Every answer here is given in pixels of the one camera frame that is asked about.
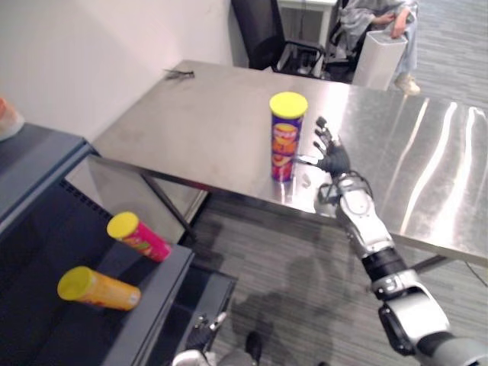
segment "purple pringles can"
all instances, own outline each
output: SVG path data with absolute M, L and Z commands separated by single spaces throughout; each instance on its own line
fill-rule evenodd
M 298 93 L 284 91 L 269 100 L 269 107 L 271 108 L 271 176 L 275 181 L 289 181 L 308 101 Z

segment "robotic arm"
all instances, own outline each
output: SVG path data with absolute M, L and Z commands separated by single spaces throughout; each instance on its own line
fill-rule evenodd
M 311 163 L 330 173 L 332 184 L 319 189 L 319 200 L 336 205 L 337 220 L 371 279 L 371 289 L 383 302 L 378 310 L 381 324 L 393 349 L 403 356 L 412 355 L 422 366 L 472 366 L 488 358 L 486 345 L 451 334 L 448 318 L 395 250 L 387 228 L 376 215 L 368 182 L 351 171 L 349 158 L 338 137 L 334 138 L 326 121 L 316 122 L 314 145 L 323 159 Z

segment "yellow lid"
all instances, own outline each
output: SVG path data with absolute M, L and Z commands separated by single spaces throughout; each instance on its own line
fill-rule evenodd
M 67 271 L 58 282 L 58 295 L 63 300 L 76 300 L 85 295 L 92 284 L 92 270 L 85 266 Z
M 118 213 L 108 222 L 107 233 L 114 239 L 123 239 L 137 229 L 139 218 L 130 211 Z
M 275 116 L 293 120 L 305 114 L 308 109 L 308 101 L 301 94 L 283 91 L 271 97 L 269 107 Z

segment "table leg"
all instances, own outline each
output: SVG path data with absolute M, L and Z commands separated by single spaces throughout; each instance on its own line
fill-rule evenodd
M 332 13 L 331 6 L 324 7 L 322 13 L 322 21 L 320 23 L 320 35 L 319 35 L 319 43 L 324 48 L 327 46 L 327 37 L 329 36 L 329 23 L 330 23 L 331 13 Z M 320 74 L 322 73 L 322 65 L 323 65 L 324 57 L 325 55 L 320 57 L 319 61 L 313 68 L 313 74 L 316 77 L 320 77 Z
M 434 268 L 440 267 L 441 265 L 445 265 L 452 261 L 454 261 L 454 259 L 450 259 L 442 255 L 435 255 L 431 258 L 427 258 L 425 261 L 421 261 L 416 265 L 413 265 L 411 268 L 415 269 L 417 273 L 420 274 L 431 271 Z
M 145 183 L 147 183 L 149 188 L 151 188 L 151 191 L 153 191 L 154 194 L 160 199 L 160 201 L 166 206 L 166 208 L 168 208 L 169 212 L 172 213 L 175 219 L 185 228 L 188 235 L 191 236 L 193 240 L 196 240 L 197 234 L 195 233 L 193 228 L 186 221 L 178 208 L 176 208 L 168 195 L 162 190 L 161 187 L 159 187 L 154 178 L 145 174 L 141 174 L 140 176 L 145 181 Z

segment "office chair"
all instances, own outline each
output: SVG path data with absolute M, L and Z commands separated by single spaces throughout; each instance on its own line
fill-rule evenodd
M 315 77 L 313 67 L 325 50 L 318 43 L 285 39 L 277 0 L 232 0 L 232 6 L 250 69 Z
M 339 9 L 337 10 L 337 22 L 334 28 L 329 32 L 329 47 L 325 55 L 325 70 L 327 79 L 333 82 L 351 83 L 354 73 L 358 67 L 359 57 L 363 50 L 364 40 L 366 34 L 371 30 L 371 25 L 364 31 L 359 38 L 353 50 L 347 52 L 345 59 L 338 59 L 335 55 L 335 49 L 339 45 L 342 37 L 345 37 L 345 31 L 341 24 L 341 11 L 347 6 L 349 0 L 341 0 L 338 2 Z

